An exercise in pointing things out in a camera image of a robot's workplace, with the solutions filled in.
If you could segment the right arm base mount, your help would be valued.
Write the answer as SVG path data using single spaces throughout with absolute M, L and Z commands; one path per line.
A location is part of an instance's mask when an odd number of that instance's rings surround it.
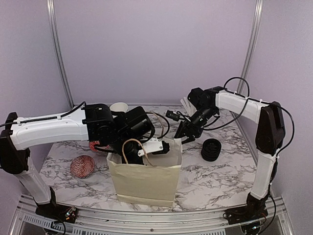
M 266 209 L 266 200 L 268 197 L 269 194 L 264 198 L 257 199 L 249 193 L 247 195 L 245 206 L 225 210 L 223 218 L 228 221 L 229 225 L 265 218 L 268 216 L 268 211 Z

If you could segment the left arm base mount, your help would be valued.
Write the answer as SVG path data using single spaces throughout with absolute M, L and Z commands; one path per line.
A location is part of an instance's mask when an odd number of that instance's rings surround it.
M 46 204 L 36 203 L 36 214 L 51 219 L 60 219 L 62 222 L 75 223 L 77 216 L 77 208 L 75 206 L 61 205 L 56 202 L 55 192 L 50 187 L 51 199 Z

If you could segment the brown paper takeout bag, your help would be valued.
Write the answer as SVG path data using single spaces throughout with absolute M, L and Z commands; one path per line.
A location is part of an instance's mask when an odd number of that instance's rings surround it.
M 150 206 L 170 207 L 173 204 L 182 162 L 181 139 L 162 139 L 169 143 L 166 154 L 144 151 L 144 164 L 123 164 L 121 152 L 125 141 L 143 143 L 154 138 L 155 128 L 142 107 L 126 113 L 114 112 L 113 124 L 105 127 L 105 141 L 114 149 L 107 156 L 113 185 L 119 201 Z

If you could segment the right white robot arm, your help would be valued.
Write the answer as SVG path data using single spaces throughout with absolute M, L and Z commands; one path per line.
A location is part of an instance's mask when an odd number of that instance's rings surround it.
M 237 77 L 232 77 L 222 86 L 192 88 L 187 100 L 196 111 L 190 117 L 182 117 L 175 138 L 182 138 L 185 143 L 193 142 L 203 132 L 223 129 L 240 118 L 254 122 L 258 157 L 256 175 L 249 195 L 256 200 L 262 200 L 268 195 L 275 179 L 277 160 L 293 144 L 295 121 L 290 111 L 279 102 L 253 98 L 249 83 L 242 77 L 239 80 L 246 84 L 245 95 L 228 89 L 227 84 L 236 79 Z M 220 110 L 229 111 L 235 116 L 225 124 L 210 127 L 208 121 L 218 115 Z

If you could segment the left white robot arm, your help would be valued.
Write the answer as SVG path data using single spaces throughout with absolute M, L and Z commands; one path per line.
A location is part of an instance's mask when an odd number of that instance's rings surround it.
M 142 107 L 129 112 L 112 112 L 105 104 L 82 102 L 67 113 L 35 118 L 10 113 L 0 134 L 0 165 L 15 175 L 33 196 L 37 205 L 50 217 L 57 218 L 62 207 L 56 203 L 54 191 L 42 180 L 30 158 L 30 147 L 60 141 L 98 141 L 109 145 L 117 154 L 125 155 L 125 163 L 142 164 L 136 143 L 155 128 Z

